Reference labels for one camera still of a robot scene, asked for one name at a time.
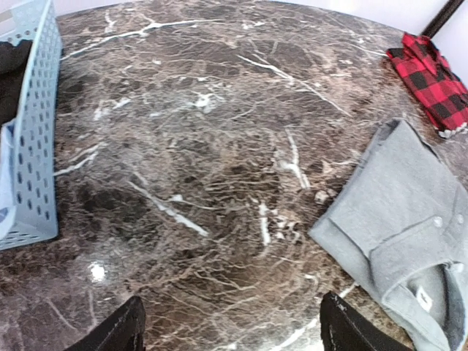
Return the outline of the red black plaid shirt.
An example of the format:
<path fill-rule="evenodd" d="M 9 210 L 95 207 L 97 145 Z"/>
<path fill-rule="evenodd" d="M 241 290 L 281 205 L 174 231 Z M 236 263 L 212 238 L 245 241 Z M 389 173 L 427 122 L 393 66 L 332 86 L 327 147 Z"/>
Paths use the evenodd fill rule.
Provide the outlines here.
<path fill-rule="evenodd" d="M 393 68 L 445 139 L 467 128 L 467 88 L 426 36 L 404 33 L 400 48 L 386 51 Z"/>

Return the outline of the grey long sleeve shirt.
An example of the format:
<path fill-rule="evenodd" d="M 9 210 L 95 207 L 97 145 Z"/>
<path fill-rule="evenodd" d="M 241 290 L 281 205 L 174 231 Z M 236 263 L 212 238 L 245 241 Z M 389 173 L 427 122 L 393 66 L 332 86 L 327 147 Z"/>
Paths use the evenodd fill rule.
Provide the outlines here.
<path fill-rule="evenodd" d="M 417 350 L 467 339 L 467 191 L 406 121 L 374 134 L 309 232 Z"/>

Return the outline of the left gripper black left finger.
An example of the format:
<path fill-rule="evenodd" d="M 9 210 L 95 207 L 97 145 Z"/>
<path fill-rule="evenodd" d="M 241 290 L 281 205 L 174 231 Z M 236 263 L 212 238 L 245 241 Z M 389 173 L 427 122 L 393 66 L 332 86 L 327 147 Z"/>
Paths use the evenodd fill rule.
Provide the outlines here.
<path fill-rule="evenodd" d="M 108 318 L 66 351 L 145 350 L 146 311 L 139 296 L 132 296 Z"/>

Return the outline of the light blue plastic basket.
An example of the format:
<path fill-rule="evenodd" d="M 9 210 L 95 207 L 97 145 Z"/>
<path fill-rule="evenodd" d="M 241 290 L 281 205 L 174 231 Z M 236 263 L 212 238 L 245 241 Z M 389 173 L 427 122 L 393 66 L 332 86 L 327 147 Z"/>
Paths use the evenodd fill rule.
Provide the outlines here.
<path fill-rule="evenodd" d="M 62 41 L 51 1 L 22 1 L 1 14 L 1 41 L 31 41 L 16 117 L 1 128 L 1 249 L 59 233 L 54 127 Z"/>

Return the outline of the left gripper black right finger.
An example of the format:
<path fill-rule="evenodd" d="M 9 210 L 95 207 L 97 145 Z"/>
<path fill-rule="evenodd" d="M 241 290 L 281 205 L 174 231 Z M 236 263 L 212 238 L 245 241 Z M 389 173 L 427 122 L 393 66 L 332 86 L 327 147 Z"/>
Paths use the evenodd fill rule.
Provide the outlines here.
<path fill-rule="evenodd" d="M 320 304 L 320 336 L 327 351 L 407 351 L 334 292 Z"/>

